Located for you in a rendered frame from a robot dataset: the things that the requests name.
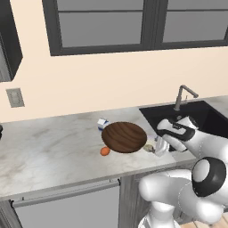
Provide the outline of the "beige lumpy food item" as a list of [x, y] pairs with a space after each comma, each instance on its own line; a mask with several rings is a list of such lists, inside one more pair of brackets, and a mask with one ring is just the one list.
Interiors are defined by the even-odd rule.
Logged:
[[155, 152], [155, 148], [153, 147], [152, 144], [145, 144], [142, 148], [147, 152], [152, 152], [152, 153]]

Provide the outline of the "brown wooden bowl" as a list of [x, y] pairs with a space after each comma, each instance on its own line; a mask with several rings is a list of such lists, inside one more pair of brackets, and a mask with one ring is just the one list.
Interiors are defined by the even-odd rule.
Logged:
[[102, 140], [111, 150], [119, 153], [133, 153], [147, 142], [147, 134], [131, 122], [114, 122], [102, 130]]

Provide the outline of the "grey dishwasher door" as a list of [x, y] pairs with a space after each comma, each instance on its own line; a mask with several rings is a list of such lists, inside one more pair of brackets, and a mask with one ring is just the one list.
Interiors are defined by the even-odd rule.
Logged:
[[120, 186], [13, 208], [23, 228], [118, 228]]

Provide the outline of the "grey metal tap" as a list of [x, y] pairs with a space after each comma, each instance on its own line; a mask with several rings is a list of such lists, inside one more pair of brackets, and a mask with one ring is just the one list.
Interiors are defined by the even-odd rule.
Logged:
[[198, 98], [199, 97], [199, 95], [196, 94], [195, 92], [193, 92], [188, 86], [180, 85], [179, 91], [178, 91], [178, 95], [177, 95], [176, 100], [175, 100], [175, 107], [174, 107], [175, 111], [179, 111], [180, 110], [183, 89], [185, 91], [187, 91], [189, 94], [191, 94], [193, 96], [193, 98]]

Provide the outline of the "dark framed window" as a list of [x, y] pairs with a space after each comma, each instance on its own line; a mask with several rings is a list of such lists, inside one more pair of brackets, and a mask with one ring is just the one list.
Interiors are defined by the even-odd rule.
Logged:
[[52, 56], [228, 46], [228, 0], [42, 0]]

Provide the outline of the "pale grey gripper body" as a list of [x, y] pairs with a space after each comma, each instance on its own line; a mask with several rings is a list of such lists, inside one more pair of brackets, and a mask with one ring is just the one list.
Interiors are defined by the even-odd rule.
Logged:
[[163, 156], [169, 150], [169, 143], [165, 141], [162, 137], [157, 138], [155, 155], [158, 157]]

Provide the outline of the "grey wall socket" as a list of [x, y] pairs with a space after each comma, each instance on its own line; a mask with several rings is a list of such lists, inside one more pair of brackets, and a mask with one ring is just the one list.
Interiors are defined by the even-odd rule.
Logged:
[[6, 93], [12, 108], [19, 108], [25, 106], [22, 93], [19, 88], [7, 89]]

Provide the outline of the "black sink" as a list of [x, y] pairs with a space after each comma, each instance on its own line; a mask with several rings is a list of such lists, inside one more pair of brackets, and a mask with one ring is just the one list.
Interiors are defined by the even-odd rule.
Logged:
[[228, 118], [204, 101], [140, 108], [159, 140], [197, 158], [228, 161]]

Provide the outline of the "white and blue milk carton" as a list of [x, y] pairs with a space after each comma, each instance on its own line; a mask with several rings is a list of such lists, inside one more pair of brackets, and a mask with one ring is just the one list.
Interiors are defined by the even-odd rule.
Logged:
[[105, 118], [100, 118], [97, 122], [98, 129], [102, 131], [110, 122]]

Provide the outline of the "dark wall cupboard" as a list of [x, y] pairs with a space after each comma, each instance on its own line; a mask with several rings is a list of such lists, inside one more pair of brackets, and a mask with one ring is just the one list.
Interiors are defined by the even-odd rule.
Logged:
[[13, 81], [22, 58], [10, 0], [0, 0], [0, 83]]

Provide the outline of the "grey wood cupboard panel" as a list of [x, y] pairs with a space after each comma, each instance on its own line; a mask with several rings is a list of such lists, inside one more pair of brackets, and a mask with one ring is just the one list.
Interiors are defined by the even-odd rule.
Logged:
[[138, 228], [148, 213], [150, 203], [139, 192], [139, 182], [148, 174], [149, 172], [120, 178], [118, 228]]

